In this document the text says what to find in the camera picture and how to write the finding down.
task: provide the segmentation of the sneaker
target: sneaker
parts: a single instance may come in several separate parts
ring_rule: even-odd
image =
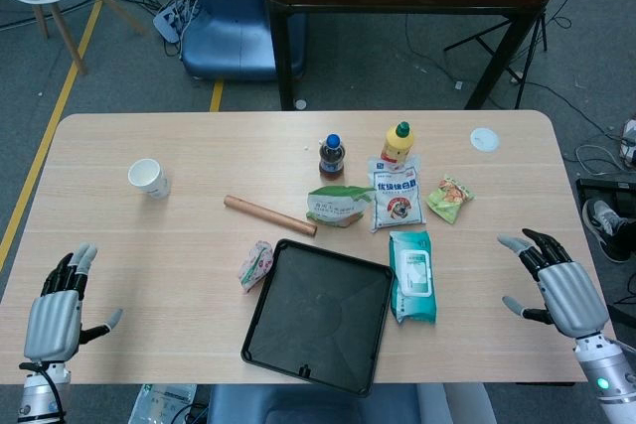
[[[626,262],[630,251],[614,243],[613,236],[627,219],[619,216],[604,201],[589,199],[583,205],[583,223],[594,234],[605,256],[612,262]]]

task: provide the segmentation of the bottle label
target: bottle label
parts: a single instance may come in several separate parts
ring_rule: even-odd
[[[343,162],[338,161],[337,163],[327,163],[324,160],[320,161],[320,168],[327,173],[337,173],[343,167]]]

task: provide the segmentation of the soy sauce bottle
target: soy sauce bottle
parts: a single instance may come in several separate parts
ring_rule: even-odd
[[[339,178],[345,170],[345,147],[340,136],[330,134],[320,147],[320,174],[323,178],[333,181]]]

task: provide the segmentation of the gray tiled floor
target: gray tiled floor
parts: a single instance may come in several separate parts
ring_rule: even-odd
[[[553,0],[549,14],[560,2]],[[151,26],[150,17],[142,10],[125,7]],[[636,0],[570,0],[561,13],[571,19],[572,27],[548,26],[549,51],[537,53],[530,80],[549,85],[602,127],[620,129],[636,109],[635,7]],[[66,17],[76,39],[89,10]],[[0,0],[0,24],[29,15],[24,5]],[[488,57],[474,43],[446,58],[441,48],[497,21],[448,16],[409,19],[413,46],[464,81],[464,87],[456,90],[454,81],[408,50],[404,15],[311,16],[308,65],[297,85],[298,96],[305,98],[311,109],[459,109]],[[46,42],[35,25],[0,32],[0,180],[4,186],[0,191],[0,231],[8,223],[71,64],[55,26],[50,30],[52,37]],[[489,38],[494,43],[497,34]],[[78,77],[64,115],[206,111],[210,107],[209,81],[189,78],[177,59],[164,55],[155,33],[137,36],[107,9],[99,16],[85,60],[89,74]],[[516,88],[503,77],[493,99],[509,108],[515,95]],[[222,110],[277,107],[274,83],[226,83]],[[596,133],[563,101],[539,87],[528,86],[523,107],[538,109],[551,118],[564,154],[571,156],[575,145]],[[615,151],[615,145],[605,138],[593,141]],[[579,174],[586,177],[577,164],[566,165],[572,183]],[[4,290],[19,238],[20,233],[0,273],[0,290]],[[590,248],[608,302],[620,298],[627,278],[635,271],[634,260],[617,266],[603,258],[595,241],[590,241]],[[636,332],[620,326],[616,331],[620,338],[636,345]],[[582,384],[566,388],[496,384],[489,385],[488,391],[501,423],[582,424],[604,419]],[[125,422],[136,392],[137,386],[74,386],[71,422]],[[0,422],[12,422],[20,394],[19,386],[0,387]]]

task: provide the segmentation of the snack package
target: snack package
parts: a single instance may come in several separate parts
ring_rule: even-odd
[[[264,277],[274,263],[273,250],[269,242],[259,240],[249,251],[249,257],[242,263],[238,279],[243,291],[247,293],[258,280]]]
[[[434,323],[437,304],[428,232],[391,232],[389,237],[389,264],[397,278],[391,311],[398,323],[404,318]]]
[[[380,158],[369,160],[369,181],[376,190],[371,232],[393,225],[425,223],[419,200],[419,164],[418,155],[403,164]]]
[[[374,188],[326,186],[307,196],[307,218],[325,225],[348,227],[359,220],[374,199]]]
[[[461,205],[474,199],[475,196],[459,181],[444,175],[439,188],[426,198],[426,203],[448,223],[455,223]]]

